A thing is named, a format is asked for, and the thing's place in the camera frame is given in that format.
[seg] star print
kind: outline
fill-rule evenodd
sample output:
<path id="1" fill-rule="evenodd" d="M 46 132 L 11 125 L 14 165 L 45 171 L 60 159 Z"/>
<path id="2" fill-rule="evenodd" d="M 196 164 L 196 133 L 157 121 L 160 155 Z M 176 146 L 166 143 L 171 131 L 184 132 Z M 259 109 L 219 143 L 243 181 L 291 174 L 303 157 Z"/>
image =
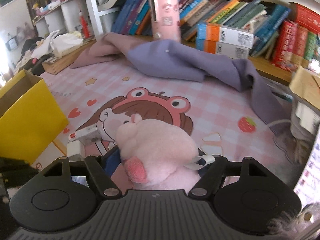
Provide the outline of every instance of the star print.
<path id="1" fill-rule="evenodd" d="M 86 86 L 92 85 L 95 83 L 97 79 L 96 78 L 90 78 L 88 81 L 85 82 Z"/>

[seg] pink stuffed animal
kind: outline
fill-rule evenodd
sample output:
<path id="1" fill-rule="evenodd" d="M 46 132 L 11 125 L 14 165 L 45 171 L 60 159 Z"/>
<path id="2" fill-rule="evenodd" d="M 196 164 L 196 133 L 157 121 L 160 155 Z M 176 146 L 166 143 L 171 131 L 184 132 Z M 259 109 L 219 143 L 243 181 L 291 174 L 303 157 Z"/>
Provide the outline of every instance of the pink stuffed animal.
<path id="1" fill-rule="evenodd" d="M 116 143 L 134 189 L 184 189 L 188 194 L 200 179 L 197 171 L 184 167 L 199 154 L 180 127 L 133 114 L 131 122 L 118 128 Z"/>

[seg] open cardboard box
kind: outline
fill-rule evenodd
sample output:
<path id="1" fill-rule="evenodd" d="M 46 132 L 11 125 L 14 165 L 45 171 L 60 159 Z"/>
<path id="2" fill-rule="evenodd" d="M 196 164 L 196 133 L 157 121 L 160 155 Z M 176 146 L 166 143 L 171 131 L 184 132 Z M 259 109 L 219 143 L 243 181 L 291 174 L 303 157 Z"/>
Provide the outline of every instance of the open cardboard box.
<path id="1" fill-rule="evenodd" d="M 44 80 L 26 70 L 0 89 L 0 157 L 33 163 L 68 123 Z"/>

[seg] barcode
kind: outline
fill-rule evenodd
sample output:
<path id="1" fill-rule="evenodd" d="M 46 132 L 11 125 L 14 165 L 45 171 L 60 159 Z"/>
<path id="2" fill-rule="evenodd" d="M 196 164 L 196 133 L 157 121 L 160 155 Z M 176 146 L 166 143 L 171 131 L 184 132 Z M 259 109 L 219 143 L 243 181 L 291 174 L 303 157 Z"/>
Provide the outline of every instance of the barcode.
<path id="1" fill-rule="evenodd" d="M 222 46 L 221 44 L 219 44 L 217 47 L 217 54 L 221 54 L 221 52 L 222 52 Z"/>
<path id="2" fill-rule="evenodd" d="M 239 33 L 239 35 L 238 35 L 238 42 L 239 42 L 241 45 L 248 46 L 250 41 L 251 41 L 251 37 L 250 37 L 249 35 Z"/>
<path id="3" fill-rule="evenodd" d="M 246 50 L 241 48 L 236 48 L 236 58 L 246 58 Z"/>
<path id="4" fill-rule="evenodd" d="M 221 31 L 221 40 L 224 41 L 226 39 L 226 31 Z"/>

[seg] pink thermos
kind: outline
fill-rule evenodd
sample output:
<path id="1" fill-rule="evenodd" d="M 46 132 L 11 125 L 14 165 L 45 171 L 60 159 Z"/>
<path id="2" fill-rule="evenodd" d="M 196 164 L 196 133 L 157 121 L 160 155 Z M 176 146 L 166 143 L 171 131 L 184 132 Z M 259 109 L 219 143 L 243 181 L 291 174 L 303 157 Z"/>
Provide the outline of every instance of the pink thermos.
<path id="1" fill-rule="evenodd" d="M 153 39 L 181 42 L 178 0 L 149 0 Z"/>

